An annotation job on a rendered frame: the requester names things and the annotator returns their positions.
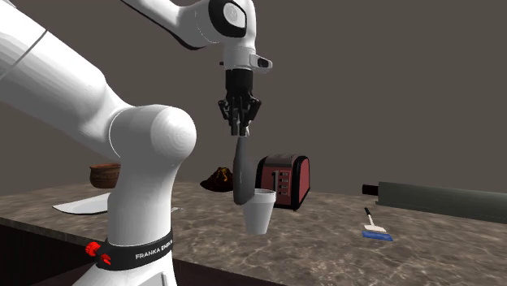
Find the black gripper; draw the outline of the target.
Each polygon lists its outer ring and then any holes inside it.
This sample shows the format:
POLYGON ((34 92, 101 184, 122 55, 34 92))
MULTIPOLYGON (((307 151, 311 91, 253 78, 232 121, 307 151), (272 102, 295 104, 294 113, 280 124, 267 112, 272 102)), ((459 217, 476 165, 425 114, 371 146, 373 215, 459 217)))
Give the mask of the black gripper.
POLYGON ((249 135, 249 124, 253 121, 262 101, 252 94, 254 73, 248 69, 225 71, 226 98, 218 101, 223 118, 228 121, 232 136, 249 135))

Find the white plate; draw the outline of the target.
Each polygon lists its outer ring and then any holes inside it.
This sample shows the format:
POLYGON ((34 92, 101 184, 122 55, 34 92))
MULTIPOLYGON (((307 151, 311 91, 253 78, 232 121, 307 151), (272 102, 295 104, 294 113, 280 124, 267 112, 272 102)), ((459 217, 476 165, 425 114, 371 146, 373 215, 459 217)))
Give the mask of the white plate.
POLYGON ((70 215, 98 215, 107 212, 110 193, 53 206, 54 209, 70 215))

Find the blue and white brush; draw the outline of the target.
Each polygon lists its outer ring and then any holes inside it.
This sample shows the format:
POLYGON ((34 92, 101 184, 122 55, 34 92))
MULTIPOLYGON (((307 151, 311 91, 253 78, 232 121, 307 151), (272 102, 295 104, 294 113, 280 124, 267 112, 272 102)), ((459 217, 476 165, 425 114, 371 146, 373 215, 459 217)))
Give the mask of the blue and white brush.
POLYGON ((380 241, 393 241, 392 236, 383 227, 375 225, 369 209, 365 207, 364 210, 369 223, 364 225, 365 230, 362 232, 363 237, 380 241))

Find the dark volcano figure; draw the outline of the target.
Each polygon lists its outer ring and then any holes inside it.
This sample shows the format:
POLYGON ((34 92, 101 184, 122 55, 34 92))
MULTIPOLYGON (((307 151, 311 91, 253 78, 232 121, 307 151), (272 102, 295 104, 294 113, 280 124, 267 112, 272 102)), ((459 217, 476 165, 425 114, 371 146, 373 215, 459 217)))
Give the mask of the dark volcano figure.
POLYGON ((232 172, 227 167, 219 167, 208 179, 200 185, 211 192, 228 193, 233 190, 232 172))

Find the grey slender bottle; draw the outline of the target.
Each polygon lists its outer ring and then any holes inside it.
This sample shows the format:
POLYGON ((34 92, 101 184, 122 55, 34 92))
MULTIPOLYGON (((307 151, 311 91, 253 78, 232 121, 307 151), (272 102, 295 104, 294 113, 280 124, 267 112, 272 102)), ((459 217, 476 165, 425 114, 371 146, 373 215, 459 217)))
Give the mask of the grey slender bottle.
POLYGON ((247 152, 247 136, 239 136, 233 161, 233 200, 242 206, 254 196, 255 170, 247 152))

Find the dark grey rolling pin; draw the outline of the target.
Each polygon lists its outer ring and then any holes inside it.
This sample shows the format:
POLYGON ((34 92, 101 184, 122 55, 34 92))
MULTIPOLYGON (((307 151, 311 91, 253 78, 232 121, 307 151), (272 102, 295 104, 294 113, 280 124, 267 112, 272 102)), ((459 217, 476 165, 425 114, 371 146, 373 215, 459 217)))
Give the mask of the dark grey rolling pin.
POLYGON ((507 193, 390 182, 364 184, 362 193, 379 206, 507 224, 507 193))

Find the brown bowl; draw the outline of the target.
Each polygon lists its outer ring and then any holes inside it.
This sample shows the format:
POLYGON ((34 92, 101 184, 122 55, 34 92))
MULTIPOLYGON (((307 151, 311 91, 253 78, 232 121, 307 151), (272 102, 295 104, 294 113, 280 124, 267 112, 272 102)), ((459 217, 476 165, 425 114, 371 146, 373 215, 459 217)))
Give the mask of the brown bowl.
POLYGON ((90 166, 90 184, 98 189, 113 189, 117 184, 120 168, 121 165, 118 163, 103 163, 90 166))

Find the red toaster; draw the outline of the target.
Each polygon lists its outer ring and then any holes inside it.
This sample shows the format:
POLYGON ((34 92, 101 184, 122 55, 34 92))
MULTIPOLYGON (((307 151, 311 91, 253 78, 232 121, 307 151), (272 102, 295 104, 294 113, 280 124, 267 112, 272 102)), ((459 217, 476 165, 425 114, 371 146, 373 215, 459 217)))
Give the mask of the red toaster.
POLYGON ((310 191, 310 160, 302 154, 266 156, 258 163, 255 187, 275 191, 275 208, 297 211, 310 191))

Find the white cup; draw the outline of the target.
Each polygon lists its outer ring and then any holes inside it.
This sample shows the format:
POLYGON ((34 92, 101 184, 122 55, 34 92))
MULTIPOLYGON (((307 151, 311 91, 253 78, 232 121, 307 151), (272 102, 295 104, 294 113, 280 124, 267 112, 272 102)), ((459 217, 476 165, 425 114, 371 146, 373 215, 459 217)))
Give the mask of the white cup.
POLYGON ((242 206, 245 229, 249 235, 267 233, 275 201, 275 191, 263 188, 255 189, 253 197, 242 206))

